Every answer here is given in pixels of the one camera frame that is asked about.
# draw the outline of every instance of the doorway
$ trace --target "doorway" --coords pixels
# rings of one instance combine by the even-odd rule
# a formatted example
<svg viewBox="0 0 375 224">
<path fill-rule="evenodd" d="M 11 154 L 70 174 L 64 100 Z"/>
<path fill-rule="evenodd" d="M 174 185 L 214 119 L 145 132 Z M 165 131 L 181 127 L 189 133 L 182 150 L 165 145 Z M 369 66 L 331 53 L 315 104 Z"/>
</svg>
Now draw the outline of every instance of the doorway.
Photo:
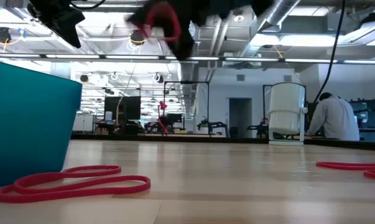
<svg viewBox="0 0 375 224">
<path fill-rule="evenodd" d="M 232 138 L 251 138 L 247 127 L 252 125 L 252 98 L 229 99 L 229 130 Z"/>
</svg>

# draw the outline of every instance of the red rubber band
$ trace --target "red rubber band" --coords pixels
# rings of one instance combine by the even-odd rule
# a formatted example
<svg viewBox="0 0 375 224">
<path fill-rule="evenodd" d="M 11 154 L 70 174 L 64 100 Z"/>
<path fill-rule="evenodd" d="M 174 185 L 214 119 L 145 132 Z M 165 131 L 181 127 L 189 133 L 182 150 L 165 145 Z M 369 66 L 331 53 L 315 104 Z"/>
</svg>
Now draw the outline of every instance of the red rubber band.
<svg viewBox="0 0 375 224">
<path fill-rule="evenodd" d="M 375 164 L 345 163 L 345 162 L 317 162 L 317 167 L 338 170 L 363 170 L 364 176 L 375 179 Z"/>
<path fill-rule="evenodd" d="M 171 5 L 166 2 L 159 2 L 151 8 L 151 10 L 147 13 L 147 19 L 145 24 L 152 27 L 154 25 L 154 17 L 155 16 L 167 16 L 172 21 L 174 25 L 174 35 L 171 37 L 164 37 L 164 41 L 166 42 L 176 42 L 179 40 L 179 37 L 182 34 L 182 29 L 180 28 L 179 20 L 177 19 L 177 15 L 175 10 Z M 142 33 L 149 37 L 150 35 L 147 34 L 146 30 L 144 29 L 144 25 L 138 25 L 138 28 L 142 31 Z"/>
<path fill-rule="evenodd" d="M 105 170 L 98 172 L 75 173 L 84 170 Z M 38 184 L 53 182 L 64 178 L 80 178 L 80 177 L 101 177 L 104 175 L 119 174 L 121 168 L 119 166 L 84 166 L 75 167 L 64 170 L 63 172 L 49 172 L 42 174 L 28 175 L 27 177 L 16 180 L 13 185 L 9 185 L 0 189 L 0 202 L 6 203 L 29 203 L 43 202 L 48 200 L 56 200 L 62 198 L 85 197 L 93 195 L 105 194 L 132 194 L 150 189 L 151 183 L 148 177 L 140 175 L 125 175 L 117 177 L 105 177 L 101 179 L 87 180 L 76 184 L 67 184 L 59 187 L 48 189 L 29 189 Z M 144 184 L 132 187 L 102 187 L 96 189 L 82 189 L 100 184 L 108 184 L 113 182 L 138 180 Z M 10 192 L 17 192 L 20 195 L 11 195 Z"/>
</svg>

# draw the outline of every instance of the ceiling light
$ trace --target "ceiling light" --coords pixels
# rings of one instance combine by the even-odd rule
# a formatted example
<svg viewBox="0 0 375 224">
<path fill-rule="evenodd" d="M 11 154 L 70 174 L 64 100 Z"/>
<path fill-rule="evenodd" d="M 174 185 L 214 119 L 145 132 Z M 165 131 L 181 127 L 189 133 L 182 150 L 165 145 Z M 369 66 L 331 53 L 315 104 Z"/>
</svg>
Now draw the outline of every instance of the ceiling light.
<svg viewBox="0 0 375 224">
<path fill-rule="evenodd" d="M 330 63 L 330 60 L 327 59 L 286 59 L 287 63 Z"/>
<path fill-rule="evenodd" d="M 375 65 L 375 60 L 344 60 L 343 63 L 353 65 Z"/>
<path fill-rule="evenodd" d="M 159 59 L 158 56 L 140 56 L 140 55 L 107 55 L 106 58 L 108 59 L 126 59 L 126 60 L 157 60 Z"/>
<path fill-rule="evenodd" d="M 5 58 L 39 58 L 37 54 L 0 54 L 0 57 Z"/>
<path fill-rule="evenodd" d="M 190 57 L 191 60 L 219 60 L 219 57 Z"/>
<path fill-rule="evenodd" d="M 96 4 L 75 4 L 76 6 L 78 7 L 93 7 L 95 6 Z M 132 5 L 132 4 L 102 4 L 100 5 L 101 8 L 105 8 L 105 7 L 142 7 L 140 5 Z"/>
<path fill-rule="evenodd" d="M 278 58 L 239 58 L 239 57 L 226 57 L 226 61 L 235 62 L 278 62 Z"/>
<path fill-rule="evenodd" d="M 99 55 L 46 55 L 48 58 L 100 58 Z"/>
<path fill-rule="evenodd" d="M 285 35 L 280 45 L 297 47 L 331 47 L 335 37 L 330 35 Z"/>
</svg>

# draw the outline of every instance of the table surface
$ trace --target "table surface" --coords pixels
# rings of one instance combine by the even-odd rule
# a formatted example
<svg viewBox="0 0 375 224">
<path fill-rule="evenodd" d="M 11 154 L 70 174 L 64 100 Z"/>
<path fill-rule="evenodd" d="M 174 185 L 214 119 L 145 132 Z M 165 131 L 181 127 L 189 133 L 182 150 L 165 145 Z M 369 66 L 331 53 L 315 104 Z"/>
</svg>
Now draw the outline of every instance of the table surface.
<svg viewBox="0 0 375 224">
<path fill-rule="evenodd" d="M 267 144 L 71 141 L 65 168 L 120 165 L 122 175 L 150 177 L 151 190 L 0 203 L 0 224 L 375 223 L 375 180 L 360 171 L 321 169 L 317 161 L 375 162 L 375 152 Z"/>
</svg>

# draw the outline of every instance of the desk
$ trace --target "desk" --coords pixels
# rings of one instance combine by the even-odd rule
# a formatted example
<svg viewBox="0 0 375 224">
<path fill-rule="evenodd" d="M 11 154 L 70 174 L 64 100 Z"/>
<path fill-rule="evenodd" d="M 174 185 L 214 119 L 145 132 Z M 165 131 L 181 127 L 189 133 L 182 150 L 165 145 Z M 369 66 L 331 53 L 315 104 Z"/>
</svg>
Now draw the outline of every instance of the desk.
<svg viewBox="0 0 375 224">
<path fill-rule="evenodd" d="M 96 134 L 112 134 L 115 130 L 114 124 L 96 123 L 98 126 Z"/>
<path fill-rule="evenodd" d="M 194 138 L 225 138 L 224 136 L 221 135 L 212 135 L 210 136 L 209 134 L 168 134 L 168 135 L 162 135 L 162 134 L 139 134 L 140 136 L 169 136 L 169 137 L 194 137 Z"/>
<path fill-rule="evenodd" d="M 291 137 L 294 137 L 294 139 L 299 139 L 300 138 L 299 135 L 290 136 L 289 139 L 291 139 Z M 305 136 L 305 139 L 326 139 L 326 138 L 324 138 L 323 136 Z"/>
</svg>

